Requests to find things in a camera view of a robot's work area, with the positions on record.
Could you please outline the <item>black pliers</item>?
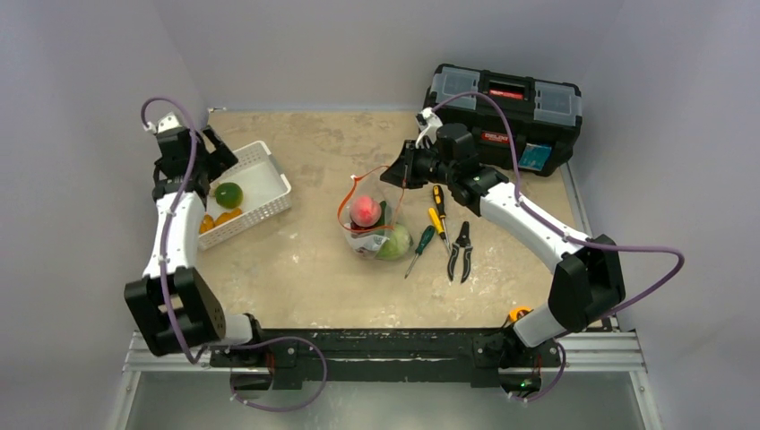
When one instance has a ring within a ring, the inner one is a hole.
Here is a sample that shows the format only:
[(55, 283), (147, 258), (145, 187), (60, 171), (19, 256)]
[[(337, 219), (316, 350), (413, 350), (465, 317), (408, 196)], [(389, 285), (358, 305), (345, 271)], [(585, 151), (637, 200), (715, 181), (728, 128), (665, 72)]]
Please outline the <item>black pliers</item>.
[(455, 266), (459, 260), (462, 261), (462, 276), (460, 282), (464, 283), (471, 274), (471, 253), (473, 247), (471, 244), (470, 228), (470, 222), (464, 221), (459, 236), (452, 243), (451, 253), (446, 267), (447, 277), (450, 281), (454, 280)]

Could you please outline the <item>green handled screwdriver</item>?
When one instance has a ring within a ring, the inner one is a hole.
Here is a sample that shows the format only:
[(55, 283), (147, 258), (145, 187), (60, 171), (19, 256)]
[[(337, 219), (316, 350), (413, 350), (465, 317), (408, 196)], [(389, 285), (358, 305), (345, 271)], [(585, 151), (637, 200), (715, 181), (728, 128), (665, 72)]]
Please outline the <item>green handled screwdriver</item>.
[(410, 276), (418, 258), (424, 253), (426, 247), (431, 242), (432, 238), (436, 235), (436, 228), (433, 225), (428, 225), (422, 232), (419, 242), (414, 250), (414, 256), (410, 262), (408, 269), (404, 274), (404, 278), (407, 279)]

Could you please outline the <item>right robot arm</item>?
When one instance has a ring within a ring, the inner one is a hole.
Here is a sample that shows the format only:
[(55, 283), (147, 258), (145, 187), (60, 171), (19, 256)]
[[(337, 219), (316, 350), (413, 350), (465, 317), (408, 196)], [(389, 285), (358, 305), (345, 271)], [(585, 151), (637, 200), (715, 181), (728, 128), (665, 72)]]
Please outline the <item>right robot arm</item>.
[(546, 340), (584, 330), (626, 296), (614, 242), (607, 236), (579, 238), (576, 230), (518, 196), (515, 181), (479, 162), (464, 125), (444, 125), (429, 148), (406, 141), (380, 178), (407, 189), (446, 186), (456, 202), (508, 231), (547, 266), (553, 276), (547, 302), (507, 329), (503, 351), (514, 364), (527, 363)]

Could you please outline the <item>orange yellow fruit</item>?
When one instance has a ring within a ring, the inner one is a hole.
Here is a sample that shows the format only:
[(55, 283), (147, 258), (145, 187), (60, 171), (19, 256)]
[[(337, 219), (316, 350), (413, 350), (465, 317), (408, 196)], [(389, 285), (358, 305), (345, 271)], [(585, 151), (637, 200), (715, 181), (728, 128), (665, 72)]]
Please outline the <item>orange yellow fruit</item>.
[(242, 213), (243, 211), (240, 208), (235, 208), (231, 211), (225, 211), (221, 213), (221, 215), (214, 220), (214, 225), (216, 227), (223, 225), (224, 223), (229, 222), (230, 220), (240, 216)]
[(201, 225), (199, 227), (199, 234), (202, 235), (215, 228), (215, 220), (209, 214), (203, 216)]

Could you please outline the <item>white perforated basket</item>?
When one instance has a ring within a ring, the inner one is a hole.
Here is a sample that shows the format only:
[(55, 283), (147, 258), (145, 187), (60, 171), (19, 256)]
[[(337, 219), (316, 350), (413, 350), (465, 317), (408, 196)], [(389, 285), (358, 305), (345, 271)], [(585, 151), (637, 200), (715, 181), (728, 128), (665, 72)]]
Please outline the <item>white perforated basket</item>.
[(208, 250), (284, 212), (291, 207), (291, 184), (277, 159), (263, 141), (234, 150), (238, 163), (212, 187), (223, 183), (239, 185), (243, 192), (242, 213), (199, 236), (199, 249)]

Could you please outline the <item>green cabbage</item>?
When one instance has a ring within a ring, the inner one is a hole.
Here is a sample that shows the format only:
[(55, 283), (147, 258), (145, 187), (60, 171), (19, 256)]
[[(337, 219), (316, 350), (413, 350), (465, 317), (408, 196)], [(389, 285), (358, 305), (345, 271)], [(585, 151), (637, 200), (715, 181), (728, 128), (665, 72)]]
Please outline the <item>green cabbage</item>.
[(401, 259), (413, 245), (410, 231), (402, 224), (396, 224), (389, 233), (387, 240), (376, 254), (376, 259), (395, 261)]

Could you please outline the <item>clear zip bag orange zipper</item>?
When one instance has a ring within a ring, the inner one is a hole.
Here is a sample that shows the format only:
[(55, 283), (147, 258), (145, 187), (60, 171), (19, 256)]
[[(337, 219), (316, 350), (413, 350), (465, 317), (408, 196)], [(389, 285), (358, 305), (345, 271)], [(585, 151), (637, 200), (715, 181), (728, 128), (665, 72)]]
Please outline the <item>clear zip bag orange zipper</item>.
[(404, 190), (381, 180), (388, 169), (381, 165), (351, 177), (337, 220), (350, 249), (366, 260), (384, 262), (405, 258), (414, 245), (402, 211)]

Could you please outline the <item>peach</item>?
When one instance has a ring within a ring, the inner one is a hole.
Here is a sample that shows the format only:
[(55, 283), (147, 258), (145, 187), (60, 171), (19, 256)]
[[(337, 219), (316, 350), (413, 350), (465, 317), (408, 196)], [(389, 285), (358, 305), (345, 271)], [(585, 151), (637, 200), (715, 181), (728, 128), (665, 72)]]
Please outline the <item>peach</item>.
[(350, 219), (361, 228), (371, 228), (377, 223), (380, 211), (378, 201), (368, 195), (360, 195), (350, 206)]

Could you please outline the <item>yellow tape measure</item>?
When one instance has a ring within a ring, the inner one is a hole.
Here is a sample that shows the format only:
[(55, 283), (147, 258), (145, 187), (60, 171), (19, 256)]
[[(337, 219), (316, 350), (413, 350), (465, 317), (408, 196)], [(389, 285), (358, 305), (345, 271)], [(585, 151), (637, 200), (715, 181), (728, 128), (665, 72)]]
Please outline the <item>yellow tape measure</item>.
[(533, 311), (532, 308), (528, 306), (519, 306), (515, 309), (512, 309), (507, 316), (507, 323), (516, 323), (520, 319), (522, 319), (527, 314), (531, 313)]

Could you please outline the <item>yellow handled tool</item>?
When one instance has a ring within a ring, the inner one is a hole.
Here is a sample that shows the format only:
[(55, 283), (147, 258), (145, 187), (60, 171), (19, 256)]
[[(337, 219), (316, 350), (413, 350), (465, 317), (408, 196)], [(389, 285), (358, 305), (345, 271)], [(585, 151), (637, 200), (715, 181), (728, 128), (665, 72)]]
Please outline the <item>yellow handled tool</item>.
[(430, 217), (431, 223), (434, 226), (434, 229), (436, 230), (436, 233), (443, 241), (446, 251), (450, 254), (451, 253), (451, 246), (447, 237), (447, 234), (445, 233), (445, 228), (443, 226), (443, 221), (439, 217), (437, 211), (435, 208), (430, 207), (428, 209), (428, 216)]

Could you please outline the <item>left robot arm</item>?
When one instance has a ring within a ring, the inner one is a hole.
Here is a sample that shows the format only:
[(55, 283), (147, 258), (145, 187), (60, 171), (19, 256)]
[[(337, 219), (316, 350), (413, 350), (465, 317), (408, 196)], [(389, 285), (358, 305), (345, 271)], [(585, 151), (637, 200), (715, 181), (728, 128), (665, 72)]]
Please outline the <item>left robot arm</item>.
[(196, 268), (199, 227), (211, 182), (238, 159), (206, 126), (192, 134), (182, 125), (157, 135), (151, 197), (159, 213), (151, 257), (141, 278), (125, 285), (125, 302), (149, 351), (157, 356), (185, 348), (232, 347), (244, 366), (257, 366), (267, 342), (251, 314), (226, 314)]

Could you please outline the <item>black yellow screwdriver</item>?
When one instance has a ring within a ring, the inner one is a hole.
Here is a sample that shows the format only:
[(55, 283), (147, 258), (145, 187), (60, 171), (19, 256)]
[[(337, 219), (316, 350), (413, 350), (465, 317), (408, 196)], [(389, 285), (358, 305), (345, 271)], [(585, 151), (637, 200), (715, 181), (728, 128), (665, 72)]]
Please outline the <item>black yellow screwdriver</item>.
[(445, 219), (445, 197), (443, 188), (440, 185), (435, 185), (433, 187), (433, 197), (438, 217), (440, 219)]

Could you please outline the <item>green cucumber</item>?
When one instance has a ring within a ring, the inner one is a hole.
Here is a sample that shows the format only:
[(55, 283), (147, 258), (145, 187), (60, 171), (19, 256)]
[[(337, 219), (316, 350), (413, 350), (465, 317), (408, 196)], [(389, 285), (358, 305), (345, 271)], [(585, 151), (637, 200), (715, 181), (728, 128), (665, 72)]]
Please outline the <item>green cucumber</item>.
[(379, 203), (380, 206), (380, 217), (377, 221), (377, 226), (383, 226), (385, 224), (385, 214), (386, 214), (386, 208), (387, 208), (387, 201), (381, 201)]

